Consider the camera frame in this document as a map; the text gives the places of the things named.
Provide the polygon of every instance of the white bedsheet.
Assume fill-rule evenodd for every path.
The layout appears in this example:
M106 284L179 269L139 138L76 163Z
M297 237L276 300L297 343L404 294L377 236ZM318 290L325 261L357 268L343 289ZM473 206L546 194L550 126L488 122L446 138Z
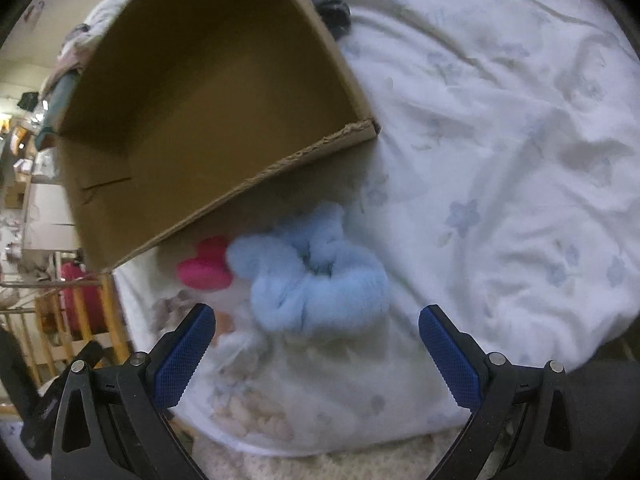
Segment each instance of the white bedsheet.
M175 264L209 235L335 200L348 236L384 263L386 332L340 356L273 359L257 380L282 402L293 441L222 431L198 369L176 412L237 450L304 455L464 421L415 338L427 304L485 351L568 369L640 306L640 65L604 6L345 1L353 30L340 49L380 138L251 190L116 271L132 339L149 350L152 304L181 288Z

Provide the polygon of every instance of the cardboard box flap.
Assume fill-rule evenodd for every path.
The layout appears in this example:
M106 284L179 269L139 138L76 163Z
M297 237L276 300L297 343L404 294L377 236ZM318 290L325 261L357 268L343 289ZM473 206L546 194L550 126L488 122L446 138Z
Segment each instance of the cardboard box flap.
M309 0L131 0L78 83L59 153L87 261L105 269L375 135Z

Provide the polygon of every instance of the pink fabric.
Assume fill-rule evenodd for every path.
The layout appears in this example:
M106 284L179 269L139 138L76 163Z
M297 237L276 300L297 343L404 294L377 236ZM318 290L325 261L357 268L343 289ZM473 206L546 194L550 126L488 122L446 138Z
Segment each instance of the pink fabric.
M62 277L67 280L78 280L84 278L86 273L74 264L64 264L62 266ZM84 296L84 309L89 319L89 327L91 332L98 334L105 332L106 323L104 322L104 314L102 312L102 301L100 300L100 290L97 286L82 286L82 295ZM76 313L76 305L74 303L74 294L71 288L62 289L62 297L65 300L66 318L69 321L69 328L73 331L80 331L80 322Z
M196 247L197 256L177 265L180 281L197 290L227 288L233 281L233 275L225 261L227 246L228 241L222 236L201 241Z

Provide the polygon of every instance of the metal screw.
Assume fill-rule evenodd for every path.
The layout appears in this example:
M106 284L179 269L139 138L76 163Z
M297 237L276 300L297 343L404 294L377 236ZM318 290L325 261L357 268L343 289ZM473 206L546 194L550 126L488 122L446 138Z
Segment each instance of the metal screw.
M560 374L562 372L564 372L564 367L562 366L562 363L559 363L558 361L549 361L549 368L551 368L556 374Z
M145 361L146 361L145 352L133 352L133 354L131 354L131 357L129 358L129 362L134 366L140 366Z
M502 366L507 362L507 358L502 355L500 352L491 352L489 354L489 361L491 361L496 366Z
M84 370L84 361L82 359L74 361L71 365L71 371L75 374L79 374L82 370Z

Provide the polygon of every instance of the scrunchie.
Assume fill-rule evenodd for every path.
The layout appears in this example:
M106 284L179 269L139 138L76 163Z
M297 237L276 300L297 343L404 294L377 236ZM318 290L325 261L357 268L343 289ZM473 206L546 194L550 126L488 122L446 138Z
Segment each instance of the scrunchie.
M251 308L264 330L353 336L386 314L385 269L344 237L343 216L340 205L323 202L308 216L229 245L226 262L252 282Z

